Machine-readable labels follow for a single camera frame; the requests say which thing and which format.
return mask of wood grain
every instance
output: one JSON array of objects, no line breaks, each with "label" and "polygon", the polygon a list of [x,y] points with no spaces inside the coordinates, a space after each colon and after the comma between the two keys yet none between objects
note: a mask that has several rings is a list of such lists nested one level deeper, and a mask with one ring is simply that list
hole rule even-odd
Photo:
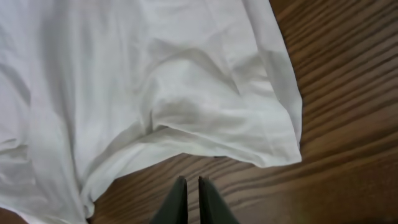
[{"label": "wood grain", "polygon": [[147,223],[179,175],[190,223],[199,175],[242,224],[398,223],[398,1],[271,4],[303,96],[303,162],[259,169],[182,154],[115,180],[91,223]]}]

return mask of hardwood floor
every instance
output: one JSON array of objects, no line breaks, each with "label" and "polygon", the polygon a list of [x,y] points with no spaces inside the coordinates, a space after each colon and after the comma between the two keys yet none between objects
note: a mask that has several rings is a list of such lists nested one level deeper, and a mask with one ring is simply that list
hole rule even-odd
[{"label": "hardwood floor", "polygon": [[398,1],[271,4],[303,96],[303,162],[179,155],[115,180],[92,224],[147,223],[179,175],[190,223],[200,222],[199,175],[242,224],[398,223]]}]

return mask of wooden floor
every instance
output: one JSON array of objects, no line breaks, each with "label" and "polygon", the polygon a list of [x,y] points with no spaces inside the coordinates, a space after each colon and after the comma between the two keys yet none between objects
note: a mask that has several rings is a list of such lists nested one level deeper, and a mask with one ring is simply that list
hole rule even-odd
[{"label": "wooden floor", "polygon": [[200,223],[199,175],[242,224],[398,223],[398,1],[271,4],[303,96],[303,162],[180,155],[116,180],[92,224],[147,223],[179,175],[190,223]]}]

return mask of white fabric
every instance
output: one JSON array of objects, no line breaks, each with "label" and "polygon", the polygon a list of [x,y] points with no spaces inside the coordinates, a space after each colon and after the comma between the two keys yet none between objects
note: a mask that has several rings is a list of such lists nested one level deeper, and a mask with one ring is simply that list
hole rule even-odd
[{"label": "white fabric", "polygon": [[299,162],[301,112],[266,0],[0,0],[0,206],[28,222],[181,153]]}]

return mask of brown wooden surface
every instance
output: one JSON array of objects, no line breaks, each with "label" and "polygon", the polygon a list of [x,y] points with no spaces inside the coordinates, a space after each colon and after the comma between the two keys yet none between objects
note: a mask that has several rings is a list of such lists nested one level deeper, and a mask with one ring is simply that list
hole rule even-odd
[{"label": "brown wooden surface", "polygon": [[242,224],[398,223],[398,1],[271,4],[303,96],[303,162],[259,169],[180,155],[116,180],[93,224],[147,223],[179,175],[190,223],[200,222],[199,175]]}]

